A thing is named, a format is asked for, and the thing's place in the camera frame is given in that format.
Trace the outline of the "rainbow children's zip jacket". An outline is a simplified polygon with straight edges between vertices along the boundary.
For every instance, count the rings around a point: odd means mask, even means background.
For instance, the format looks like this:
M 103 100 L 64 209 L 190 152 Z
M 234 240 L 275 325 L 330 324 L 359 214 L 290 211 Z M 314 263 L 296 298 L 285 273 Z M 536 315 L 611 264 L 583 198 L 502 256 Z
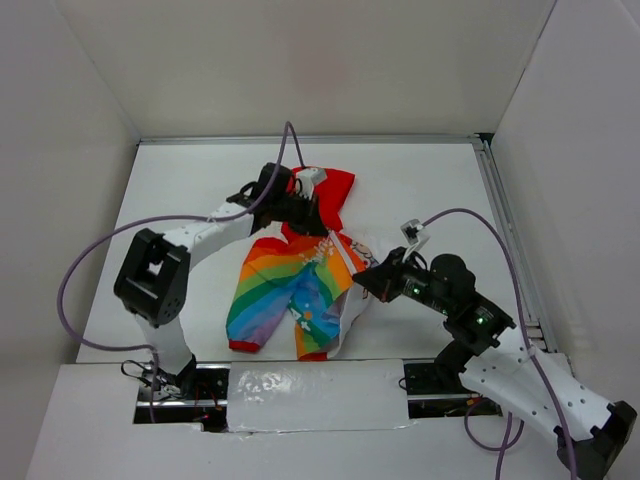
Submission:
M 332 168 L 326 175 L 315 192 L 328 236 L 304 236 L 283 225 L 280 236 L 253 243 L 226 319 L 230 349 L 258 352 L 291 315 L 298 360 L 324 361 L 337 354 L 370 304 L 372 295 L 352 277 L 377 265 L 377 258 L 344 232 L 340 219 L 355 176 Z

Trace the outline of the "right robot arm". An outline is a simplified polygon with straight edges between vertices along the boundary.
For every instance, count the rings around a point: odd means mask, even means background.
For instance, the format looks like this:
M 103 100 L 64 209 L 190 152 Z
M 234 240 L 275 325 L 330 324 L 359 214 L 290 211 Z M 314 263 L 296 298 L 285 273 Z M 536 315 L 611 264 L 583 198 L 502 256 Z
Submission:
M 378 300 L 412 299 L 442 315 L 451 342 L 435 359 L 448 392 L 463 387 L 515 414 L 557 447 L 580 479 L 602 479 L 629 440 L 637 413 L 589 390 L 537 346 L 527 346 L 516 322 L 475 288 L 457 255 L 421 257 L 392 250 L 380 264 L 354 275 Z

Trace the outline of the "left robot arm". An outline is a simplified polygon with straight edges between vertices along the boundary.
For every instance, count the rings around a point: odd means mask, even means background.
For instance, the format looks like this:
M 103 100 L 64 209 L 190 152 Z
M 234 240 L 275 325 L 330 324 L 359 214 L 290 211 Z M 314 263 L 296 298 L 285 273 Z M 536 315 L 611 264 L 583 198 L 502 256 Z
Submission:
M 151 368 L 158 375 L 152 390 L 184 399 L 197 387 L 196 358 L 179 318 L 191 270 L 273 222 L 287 223 L 303 234 L 326 235 L 316 193 L 326 178 L 321 168 L 293 172 L 268 163 L 256 181 L 229 196 L 210 216 L 166 232 L 145 228 L 134 235 L 114 294 L 133 314 L 152 348 Z

